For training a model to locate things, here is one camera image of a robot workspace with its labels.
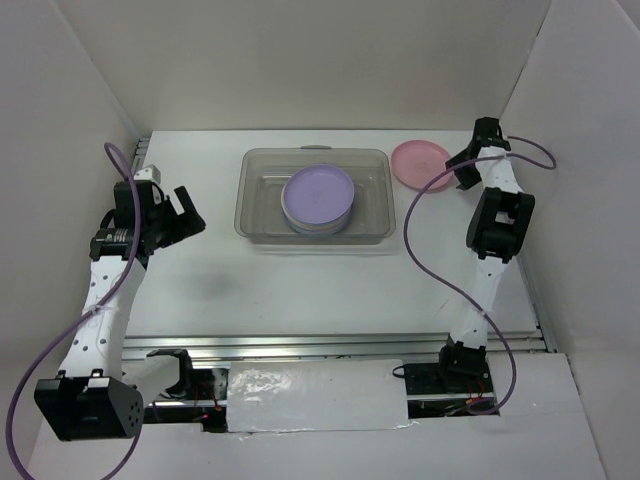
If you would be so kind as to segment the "pink plastic plate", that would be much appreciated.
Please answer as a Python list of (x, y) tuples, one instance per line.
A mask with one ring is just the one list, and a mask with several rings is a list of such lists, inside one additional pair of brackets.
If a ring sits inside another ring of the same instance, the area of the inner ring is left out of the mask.
[(450, 158), (448, 151), (436, 143), (410, 140), (392, 152), (391, 171), (403, 185), (418, 191), (446, 170)]

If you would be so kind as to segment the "purple plastic plate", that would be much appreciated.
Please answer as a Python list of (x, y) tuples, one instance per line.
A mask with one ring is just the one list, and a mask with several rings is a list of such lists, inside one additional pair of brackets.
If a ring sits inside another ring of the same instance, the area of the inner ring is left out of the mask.
[(282, 190), (283, 210), (311, 225), (328, 224), (346, 215), (355, 199), (355, 185), (341, 168), (314, 164), (294, 173)]

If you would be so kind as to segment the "blue plastic plate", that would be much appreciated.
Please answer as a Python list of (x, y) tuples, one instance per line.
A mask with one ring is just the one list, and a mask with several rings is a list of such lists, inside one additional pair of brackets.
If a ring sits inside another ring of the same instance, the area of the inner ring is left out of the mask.
[(307, 223), (297, 219), (286, 208), (283, 208), (283, 214), (287, 222), (294, 228), (305, 232), (337, 232), (343, 229), (349, 222), (352, 208), (349, 208), (343, 215), (335, 220), (325, 223)]

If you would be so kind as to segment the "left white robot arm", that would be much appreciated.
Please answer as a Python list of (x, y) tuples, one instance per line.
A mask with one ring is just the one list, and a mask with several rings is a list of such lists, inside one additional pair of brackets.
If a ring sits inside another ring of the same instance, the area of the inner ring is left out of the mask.
[(181, 213), (154, 180), (114, 187), (115, 207), (90, 242), (86, 318), (55, 377), (38, 381), (34, 392), (61, 441), (132, 438), (157, 397), (184, 399), (196, 390), (198, 376), (184, 349), (156, 349), (137, 366), (122, 365), (131, 310), (150, 257), (206, 227), (185, 187), (176, 188), (175, 197)]

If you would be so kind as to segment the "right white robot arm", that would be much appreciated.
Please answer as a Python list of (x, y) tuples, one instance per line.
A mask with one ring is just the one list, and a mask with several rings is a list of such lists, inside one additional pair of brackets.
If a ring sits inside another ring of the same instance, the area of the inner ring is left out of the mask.
[(471, 218), (466, 246), (475, 254), (471, 307), (448, 335), (435, 368), (438, 385), (450, 392), (460, 390), (486, 370), (489, 322), (501, 277), (520, 252), (535, 207), (535, 198), (519, 186), (507, 154), (511, 152), (499, 120), (475, 121), (471, 140), (463, 152), (446, 162), (460, 188), (483, 188)]

